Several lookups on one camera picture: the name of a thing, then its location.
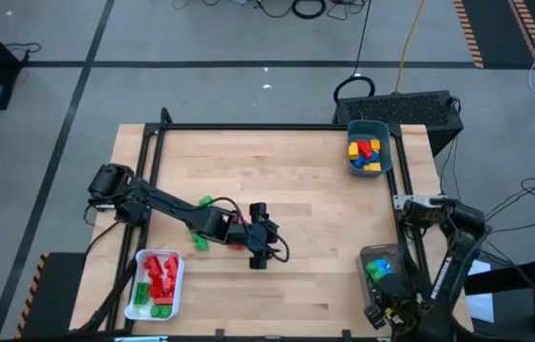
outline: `blue block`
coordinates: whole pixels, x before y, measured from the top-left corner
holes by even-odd
[[[363,165],[363,162],[362,160],[360,160],[359,158],[356,159],[355,161],[352,161],[352,165],[353,167],[357,167],[357,168],[362,168],[362,165]]]
[[[386,259],[379,258],[375,260],[374,263],[377,265],[377,267],[379,268],[379,271],[382,274],[388,275],[392,273],[392,268],[390,267],[390,263]]]
[[[379,154],[375,150],[373,150],[373,157],[371,158],[369,163],[371,163],[371,162],[379,162]]]

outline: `red block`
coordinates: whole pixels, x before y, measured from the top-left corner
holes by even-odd
[[[371,143],[369,141],[356,140],[355,143],[358,144],[358,151],[360,151],[364,158],[373,157],[373,148],[371,147]]]
[[[163,296],[163,281],[160,276],[151,278],[151,285],[149,286],[149,296],[151,298],[159,298]]]
[[[152,278],[163,275],[162,266],[156,256],[148,257],[144,262],[144,268],[149,271],[149,276]]]
[[[179,271],[179,260],[175,256],[171,256],[163,266],[168,270],[168,277],[176,279],[177,272]]]
[[[227,248],[233,249],[233,250],[236,250],[236,251],[243,251],[243,250],[246,249],[246,247],[244,247],[242,245],[237,245],[237,244],[229,244],[229,245],[227,245]]]
[[[155,305],[172,305],[172,303],[174,302],[174,298],[173,297],[160,297],[160,298],[155,298],[153,299],[153,303]]]
[[[165,279],[165,282],[163,283],[163,290],[166,293],[168,293],[168,292],[174,291],[175,286],[176,286],[176,279],[167,277]]]

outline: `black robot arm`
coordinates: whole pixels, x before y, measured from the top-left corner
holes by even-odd
[[[405,274],[385,275],[373,283],[371,314],[378,314],[371,322],[385,318],[395,342],[511,341],[469,332],[452,314],[471,264],[490,233],[483,213],[446,197],[396,196],[394,206],[399,223],[406,228],[429,229],[437,224],[448,251],[432,285],[428,275],[416,271],[410,254],[403,252],[403,263],[410,265]]]
[[[237,205],[235,211],[209,205],[197,206],[151,186],[146,180],[135,177],[132,169],[124,165],[102,165],[87,191],[89,205],[113,204],[115,219],[131,225],[143,225],[148,208],[179,219],[199,236],[220,244],[245,246],[253,256],[251,269],[265,269],[267,260],[277,250],[269,246],[278,240],[277,225],[269,220],[267,205],[250,205],[251,222],[242,219]]]

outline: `wooden tabletop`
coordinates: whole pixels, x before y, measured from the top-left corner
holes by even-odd
[[[425,127],[402,128],[414,193],[438,194]],[[136,167],[142,133],[142,125],[121,125],[111,162]],[[149,146],[147,179],[154,144],[155,139]],[[157,187],[189,202],[204,195],[227,196],[242,210],[251,202],[266,202],[290,245],[291,260],[271,260],[267,270],[257,271],[248,268],[245,251],[210,243],[209,251],[197,252],[182,222],[153,211],[147,248],[182,254],[182,304],[167,322],[137,321],[134,334],[212,335],[225,329],[226,335],[340,336],[349,329],[356,337],[389,336],[389,328],[375,331],[362,312],[354,263],[364,246],[397,242],[387,178],[352,177],[347,163],[345,131],[166,132]],[[94,237],[112,223],[113,215],[97,217]],[[122,226],[106,235],[87,258],[71,329],[83,325],[111,289],[123,231]],[[428,230],[424,243],[434,278],[447,245],[438,228]],[[126,289],[117,327],[124,324],[128,294]],[[471,329],[463,294],[455,316]]]

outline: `white paper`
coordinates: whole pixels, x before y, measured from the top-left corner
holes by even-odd
[[[491,270],[491,265],[474,260],[472,267],[469,269],[468,275],[476,275]],[[466,297],[468,302],[469,315],[472,318],[480,319],[485,322],[493,323],[493,294],[475,294]]]

